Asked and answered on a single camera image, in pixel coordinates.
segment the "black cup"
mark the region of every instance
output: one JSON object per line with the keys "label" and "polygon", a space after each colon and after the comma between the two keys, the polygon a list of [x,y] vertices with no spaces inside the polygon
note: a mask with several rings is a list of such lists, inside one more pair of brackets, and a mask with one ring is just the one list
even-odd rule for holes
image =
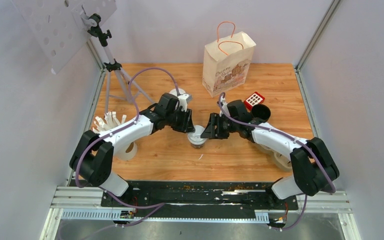
{"label": "black cup", "polygon": [[254,105],[251,108],[251,114],[254,118],[260,118],[265,122],[267,122],[272,115],[270,108],[263,104]]}

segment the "cable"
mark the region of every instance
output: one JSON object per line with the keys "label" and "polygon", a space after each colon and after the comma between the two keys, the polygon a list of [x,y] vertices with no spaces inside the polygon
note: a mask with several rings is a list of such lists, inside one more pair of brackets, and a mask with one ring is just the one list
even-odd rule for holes
{"label": "cable", "polygon": [[[174,76],[173,76],[169,71],[167,71],[167,70],[165,70],[165,69],[163,69],[163,68],[161,68],[161,67],[148,67],[148,68],[144,68],[144,69],[138,71],[138,72],[137,72],[137,73],[130,79],[130,81],[129,81],[129,83],[128,83],[128,94],[130,94],[131,99],[133,99],[133,96],[132,96],[132,83],[133,83],[133,81],[136,79],[136,77],[137,77],[139,74],[141,74],[141,73],[143,73],[143,72],[145,72],[145,71],[148,71],[148,70],[161,70],[161,71],[167,73],[167,74],[170,76],[170,78],[171,78],[171,80],[173,81],[173,83],[174,83],[174,87],[176,88],[177,95],[178,95],[178,96],[180,95],[179,87],[178,87],[178,83],[176,82]],[[75,180],[75,184],[76,184],[77,187],[79,187],[79,188],[84,188],[84,187],[85,187],[85,185],[81,185],[81,184],[80,184],[80,181],[79,181],[79,172],[80,172],[80,166],[82,165],[83,159],[85,158],[86,154],[88,154],[88,152],[91,150],[91,148],[92,148],[95,144],[97,144],[99,141],[108,138],[111,134],[116,134],[116,133],[118,133],[118,132],[121,132],[121,131],[123,131],[123,130],[129,128],[129,127],[132,126],[133,124],[135,124],[136,121],[138,121],[138,119],[139,119],[139,107],[138,107],[138,104],[136,103],[135,99],[133,99],[133,105],[134,105],[134,107],[136,108],[136,117],[135,117],[134,121],[130,122],[129,124],[127,124],[127,125],[125,125],[125,126],[123,126],[123,127],[120,127],[119,129],[116,129],[116,130],[114,130],[114,131],[111,131],[111,132],[109,132],[108,134],[106,134],[106,135],[104,135],[104,136],[99,137],[98,139],[96,139],[95,141],[93,141],[89,146],[87,146],[86,149],[84,150],[84,152],[81,154],[81,156],[80,156],[80,158],[79,158],[79,160],[78,160],[77,166],[76,166],[76,168],[75,168],[75,177],[74,177],[74,180]]]}
{"label": "cable", "polygon": [[[270,129],[268,127],[265,127],[265,126],[260,126],[260,125],[255,125],[255,124],[250,124],[250,123],[246,123],[246,122],[242,122],[242,121],[238,121],[236,119],[234,119],[233,117],[231,117],[230,115],[227,114],[226,111],[223,110],[222,108],[222,98],[224,98],[226,96],[226,93],[225,92],[222,92],[220,94],[220,96],[218,97],[218,107],[220,108],[221,112],[228,118],[230,119],[231,121],[237,123],[237,124],[241,124],[241,125],[244,125],[244,126],[248,126],[248,127],[253,127],[253,128],[259,128],[259,129],[263,129],[263,130],[267,130],[267,131],[272,131],[274,133],[277,133],[277,134],[280,134],[292,141],[295,140],[294,137],[290,136],[289,134],[287,134],[286,132],[283,132],[283,131],[280,131],[280,130],[276,130],[276,129]],[[332,182],[331,178],[328,176],[328,174],[326,173],[325,169],[323,168],[322,164],[320,163],[319,159],[316,157],[316,155],[313,153],[313,151],[307,146],[305,145],[304,143],[302,143],[301,141],[296,141],[299,145],[301,145],[305,150],[307,150],[307,152],[310,153],[311,157],[314,159],[315,163],[317,164],[317,166],[320,168],[320,171],[321,173],[323,174],[323,176],[326,178],[327,182],[329,183],[330,185],[330,188],[331,188],[331,191],[330,193],[335,193],[336,192],[336,187],[334,186],[334,183]],[[303,215],[304,215],[304,211],[306,209],[306,206],[307,206],[307,195],[305,195],[305,199],[304,199],[304,205],[302,206],[302,211],[301,211],[301,214],[299,214],[299,217],[298,219],[291,225],[291,226],[288,226],[288,227],[284,227],[284,228],[277,228],[277,227],[273,227],[273,229],[275,230],[279,230],[279,231],[283,231],[283,230],[289,230],[289,229],[292,229],[293,227],[295,227],[300,221],[301,219],[303,218]]]}
{"label": "cable", "polygon": [[294,228],[303,218],[304,211],[306,210],[306,206],[307,206],[307,197],[308,196],[305,195],[304,205],[302,206],[301,213],[299,214],[298,219],[292,225],[287,226],[287,227],[283,227],[283,228],[279,228],[279,227],[271,227],[271,228],[273,228],[274,230],[278,230],[278,231],[284,231],[284,230],[289,230],[289,229]]}
{"label": "cable", "polygon": [[144,68],[140,71],[138,71],[130,80],[130,82],[128,83],[128,91],[130,93],[130,96],[132,96],[132,83],[133,83],[133,80],[141,73],[143,72],[146,72],[148,70],[161,70],[163,72],[165,72],[166,74],[168,74],[168,76],[170,76],[171,80],[173,81],[174,83],[174,87],[176,88],[176,93],[177,93],[177,96],[180,96],[180,92],[179,92],[179,86],[178,86],[178,83],[176,82],[175,80],[175,77],[167,70],[165,70],[164,68],[161,68],[161,67],[156,67],[156,66],[153,66],[153,67],[147,67],[147,68]]}
{"label": "cable", "polygon": [[285,219],[285,221],[287,221],[288,220],[288,212],[289,212],[287,202],[285,202],[285,207],[286,207],[286,210],[285,210],[285,215],[283,216],[283,218]]}
{"label": "cable", "polygon": [[[123,130],[129,128],[130,126],[134,125],[134,124],[138,121],[138,119],[139,119],[139,107],[138,107],[138,104],[136,103],[135,99],[134,99],[133,96],[132,96],[132,83],[133,83],[133,81],[136,79],[136,77],[137,77],[139,74],[141,74],[141,73],[143,73],[143,72],[145,72],[145,71],[148,71],[148,70],[161,70],[161,71],[167,73],[167,74],[170,76],[170,78],[171,78],[171,80],[173,81],[173,83],[174,83],[174,87],[175,87],[175,89],[176,89],[176,93],[177,93],[177,95],[178,95],[178,96],[180,95],[179,87],[178,87],[178,83],[176,82],[175,78],[173,77],[173,75],[172,75],[169,71],[167,71],[167,70],[165,70],[165,69],[163,69],[163,68],[160,68],[160,67],[148,67],[148,68],[142,69],[142,70],[140,70],[139,72],[137,72],[137,73],[130,79],[130,81],[128,82],[128,94],[130,94],[131,99],[133,99],[133,105],[134,105],[134,107],[135,107],[135,109],[136,109],[136,117],[135,117],[135,119],[134,119],[132,122],[130,122],[129,124],[127,124],[127,125],[125,125],[125,126],[123,126],[123,127],[120,127],[119,129],[116,129],[116,130],[114,130],[114,131],[111,131],[111,132],[108,133],[108,134],[105,134],[105,135],[99,137],[98,139],[96,139],[95,141],[93,141],[89,146],[86,147],[86,149],[85,149],[85,150],[83,151],[83,153],[81,154],[81,156],[80,156],[80,158],[79,158],[79,160],[78,160],[78,162],[77,162],[77,166],[76,166],[76,168],[75,168],[75,177],[74,177],[74,180],[75,180],[75,184],[76,184],[76,186],[77,186],[78,188],[84,188],[84,187],[85,187],[85,185],[81,185],[81,184],[80,184],[80,181],[79,181],[79,172],[80,172],[80,166],[82,165],[82,162],[83,162],[83,160],[85,159],[85,156],[86,156],[86,154],[89,152],[89,150],[91,150],[91,148],[92,148],[96,143],[98,143],[99,141],[108,138],[111,134],[116,134],[116,133],[119,133],[119,132],[121,132],[121,131],[123,131]],[[118,197],[116,197],[112,192],[107,191],[107,190],[103,189],[102,187],[100,187],[100,188],[101,188],[102,190],[106,191],[106,193],[107,193],[108,195],[110,195],[110,196],[111,196],[114,200],[116,200],[118,203],[120,203],[120,204],[122,204],[122,205],[124,205],[124,206],[126,206],[126,207],[129,207],[129,208],[135,208],[135,209],[151,209],[151,208],[155,208],[155,209],[152,210],[150,213],[148,213],[146,216],[144,216],[143,218],[141,218],[141,219],[138,220],[138,221],[135,221],[135,222],[132,222],[132,223],[128,223],[128,224],[116,224],[116,225],[109,225],[109,226],[103,227],[103,228],[101,228],[101,229],[95,231],[94,233],[90,234],[89,236],[82,238],[82,240],[88,239],[88,238],[90,238],[91,236],[93,236],[93,235],[95,235],[95,234],[97,234],[97,233],[100,233],[100,232],[102,232],[102,231],[104,231],[104,230],[110,229],[110,228],[112,228],[112,227],[121,226],[121,227],[124,228],[124,227],[131,227],[131,226],[138,225],[138,224],[140,224],[141,222],[143,222],[144,220],[146,220],[147,218],[149,218],[152,214],[154,214],[156,211],[158,211],[158,210],[159,210],[162,206],[164,206],[164,204],[165,204],[164,202],[161,202],[161,203],[154,204],[154,205],[150,205],[150,206],[133,206],[133,205],[130,205],[130,204],[127,204],[127,203],[121,201],[121,200],[120,200]]]}
{"label": "cable", "polygon": [[[268,127],[265,127],[265,126],[250,124],[250,123],[246,123],[246,122],[242,122],[242,121],[238,121],[238,120],[234,119],[233,117],[228,115],[227,112],[224,111],[223,108],[222,108],[222,98],[224,98],[225,96],[226,96],[226,93],[222,92],[220,94],[220,96],[218,97],[218,103],[217,104],[218,104],[218,107],[220,108],[221,112],[228,119],[230,119],[232,122],[235,122],[237,124],[241,124],[241,125],[244,125],[244,126],[248,126],[248,127],[259,128],[259,129],[263,129],[263,130],[267,130],[267,131],[272,131],[272,132],[277,133],[279,135],[282,135],[282,136],[284,136],[284,137],[286,137],[286,138],[288,138],[288,139],[290,139],[292,141],[295,141],[295,138],[293,136],[287,134],[286,132],[283,132],[283,131],[280,131],[280,130],[277,130],[277,129],[271,129],[271,128],[268,128]],[[321,173],[323,174],[323,176],[326,178],[327,182],[330,185],[331,191],[329,191],[329,193],[331,193],[331,194],[335,193],[337,189],[336,189],[334,183],[332,182],[331,178],[326,173],[325,169],[323,168],[322,164],[320,163],[319,159],[314,154],[314,152],[307,145],[305,145],[303,142],[301,142],[301,141],[296,141],[296,142],[299,145],[301,145],[307,152],[309,152],[311,157],[314,159],[314,161],[317,164],[318,168],[320,169]]]}

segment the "gray wall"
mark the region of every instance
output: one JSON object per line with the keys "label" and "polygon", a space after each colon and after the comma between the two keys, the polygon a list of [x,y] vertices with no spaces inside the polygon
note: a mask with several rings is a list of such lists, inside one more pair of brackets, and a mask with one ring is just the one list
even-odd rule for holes
{"label": "gray wall", "polygon": [[22,16],[0,0],[0,240],[39,238],[98,75],[86,47],[53,75]]}
{"label": "gray wall", "polygon": [[343,0],[302,73],[362,239],[384,239],[384,1]]}
{"label": "gray wall", "polygon": [[[303,54],[332,0],[117,0],[103,25],[119,62],[202,63],[217,25],[236,23],[257,44],[255,63],[294,63]],[[224,24],[220,35],[231,34]]]}

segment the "perforated white board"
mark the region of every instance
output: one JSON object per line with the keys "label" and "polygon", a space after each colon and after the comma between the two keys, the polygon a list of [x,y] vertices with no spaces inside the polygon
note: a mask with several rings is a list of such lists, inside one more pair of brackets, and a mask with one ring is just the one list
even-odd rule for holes
{"label": "perforated white board", "polygon": [[12,0],[58,73],[91,37],[76,24],[85,11],[97,13],[102,25],[117,9],[115,0]]}

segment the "wooden table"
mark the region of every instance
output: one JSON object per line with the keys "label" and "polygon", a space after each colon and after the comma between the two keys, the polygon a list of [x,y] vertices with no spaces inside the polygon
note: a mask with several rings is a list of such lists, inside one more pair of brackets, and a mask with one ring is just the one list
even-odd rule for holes
{"label": "wooden table", "polygon": [[[172,73],[178,86],[192,94],[193,100],[188,107],[192,109],[194,125],[207,126],[210,113],[220,111],[216,104],[218,97],[211,98],[202,85],[202,64],[123,64],[123,67],[131,76],[147,67],[161,67]],[[146,71],[136,81],[156,102],[163,93],[174,88],[169,76],[158,70]],[[226,100],[244,100],[255,91],[265,97],[264,104],[271,110],[270,124],[298,137],[313,137],[291,64],[251,64],[245,84],[228,91]],[[105,92],[106,83],[95,112],[102,118]],[[123,96],[114,74],[111,75],[110,94]],[[150,105],[143,95],[136,101],[140,110]],[[116,111],[119,120],[123,114],[128,120],[136,114],[133,105],[115,98],[110,98],[109,110]],[[186,134],[166,127],[136,143],[138,152],[132,160],[114,158],[112,164],[113,171],[127,180],[264,182],[291,174],[277,168],[268,155],[237,133],[231,133],[229,139],[207,140],[203,148],[195,149]]]}

